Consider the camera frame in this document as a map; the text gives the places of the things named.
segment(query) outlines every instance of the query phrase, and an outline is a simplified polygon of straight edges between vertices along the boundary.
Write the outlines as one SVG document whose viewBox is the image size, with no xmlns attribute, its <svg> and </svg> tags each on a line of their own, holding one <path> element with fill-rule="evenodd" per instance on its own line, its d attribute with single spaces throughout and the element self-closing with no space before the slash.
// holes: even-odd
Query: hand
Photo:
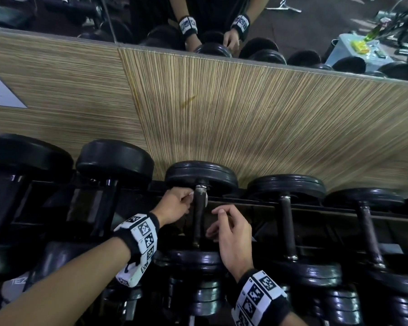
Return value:
<svg viewBox="0 0 408 326">
<path fill-rule="evenodd" d="M 234 205 L 219 206 L 211 212 L 218 214 L 218 220 L 210 226 L 210 231 L 207 230 L 207 233 L 211 234 L 219 229 L 219 251 L 223 265 L 233 275 L 236 282 L 239 282 L 248 270 L 254 268 L 251 225 Z M 227 212 L 231 215 L 232 227 Z"/>
<path fill-rule="evenodd" d="M 201 44 L 202 43 L 200 39 L 198 39 L 198 36 L 196 34 L 192 34 L 190 37 L 186 39 L 186 50 L 192 53 Z"/>
<path fill-rule="evenodd" d="M 178 187 L 165 192 L 162 200 L 151 211 L 159 220 L 160 227 L 174 223 L 189 213 L 190 203 L 194 198 L 192 192 L 192 189 Z"/>
<path fill-rule="evenodd" d="M 223 45 L 235 53 L 239 49 L 240 44 L 239 32 L 236 29 L 231 29 L 223 35 Z"/>
</svg>

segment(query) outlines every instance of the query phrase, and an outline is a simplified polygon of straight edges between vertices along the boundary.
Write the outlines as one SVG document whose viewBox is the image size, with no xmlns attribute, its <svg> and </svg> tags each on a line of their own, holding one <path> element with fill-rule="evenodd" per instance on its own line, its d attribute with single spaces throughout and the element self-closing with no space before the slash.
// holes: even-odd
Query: person's right hand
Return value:
<svg viewBox="0 0 408 326">
<path fill-rule="evenodd" d="M 192 53 L 201 44 L 202 43 L 200 39 L 198 39 L 198 36 L 196 34 L 192 34 L 186 39 L 186 50 Z"/>
<path fill-rule="evenodd" d="M 252 263 L 252 229 L 251 225 L 234 205 L 223 205 L 211 211 L 218 214 L 218 220 L 207 231 L 207 236 L 219 227 L 219 251 L 222 262 L 227 270 L 233 275 L 236 282 L 250 269 Z"/>
</svg>

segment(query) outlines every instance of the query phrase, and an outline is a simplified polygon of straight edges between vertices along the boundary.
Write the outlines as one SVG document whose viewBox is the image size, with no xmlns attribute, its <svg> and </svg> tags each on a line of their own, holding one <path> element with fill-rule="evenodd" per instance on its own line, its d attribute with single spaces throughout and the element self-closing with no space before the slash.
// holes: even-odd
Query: scratch on wood panel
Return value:
<svg viewBox="0 0 408 326">
<path fill-rule="evenodd" d="M 181 104 L 181 108 L 184 109 L 186 106 L 189 106 L 190 102 L 193 101 L 195 98 L 196 95 L 186 99 L 186 101 L 183 104 Z"/>
</svg>

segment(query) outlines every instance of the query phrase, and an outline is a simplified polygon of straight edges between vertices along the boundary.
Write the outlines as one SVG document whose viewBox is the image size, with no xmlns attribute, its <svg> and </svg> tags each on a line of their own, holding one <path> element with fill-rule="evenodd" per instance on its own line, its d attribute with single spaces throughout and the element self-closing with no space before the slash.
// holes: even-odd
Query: person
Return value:
<svg viewBox="0 0 408 326">
<path fill-rule="evenodd" d="M 186 188 L 168 190 L 148 215 L 137 214 L 124 223 L 131 223 L 136 219 L 146 220 L 146 224 L 154 225 L 157 232 L 159 228 L 177 221 L 188 212 L 193 198 L 191 193 L 192 190 Z M 206 235 L 218 235 L 222 262 L 238 282 L 240 299 L 245 286 L 248 286 L 248 282 L 253 281 L 258 273 L 252 262 L 251 226 L 234 205 L 219 206 L 212 213 L 218 214 L 218 221 L 209 227 Z M 143 229 L 143 223 L 137 223 L 140 224 L 140 229 Z M 124 269 L 124 265 L 138 257 L 141 241 L 137 242 L 132 235 L 132 231 L 136 229 L 137 227 L 118 227 L 110 239 L 34 284 L 27 292 L 0 310 L 0 326 L 74 324 L 115 275 Z M 265 285 L 270 283 L 272 280 L 269 279 L 263 282 Z M 255 326 L 306 326 L 302 319 L 291 312 L 283 295 L 270 299 L 275 289 L 277 285 L 265 293 L 267 296 L 264 295 L 263 302 L 267 300 L 267 308 L 262 308 L 261 321 Z M 257 293 L 255 292 L 255 298 L 260 297 Z M 238 319 L 237 325 L 248 325 L 245 317 Z"/>
<path fill-rule="evenodd" d="M 199 37 L 207 31 L 224 33 L 223 45 L 232 52 L 239 49 L 251 24 L 269 0 L 129 0 L 131 22 L 136 39 L 168 19 L 179 24 L 185 37 L 186 50 L 201 45 Z"/>
</svg>

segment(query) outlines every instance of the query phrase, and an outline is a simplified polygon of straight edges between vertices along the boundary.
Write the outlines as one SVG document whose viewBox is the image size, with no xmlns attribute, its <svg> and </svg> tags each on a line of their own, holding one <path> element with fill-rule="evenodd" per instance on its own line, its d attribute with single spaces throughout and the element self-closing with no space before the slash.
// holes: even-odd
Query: person's left hand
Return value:
<svg viewBox="0 0 408 326">
<path fill-rule="evenodd" d="M 189 213 L 190 203 L 194 196 L 192 189 L 174 187 L 165 192 L 162 200 L 151 212 L 159 220 L 160 228 L 180 219 Z"/>
<path fill-rule="evenodd" d="M 231 29 L 223 35 L 223 45 L 235 53 L 239 49 L 240 44 L 239 32 L 236 29 Z"/>
</svg>

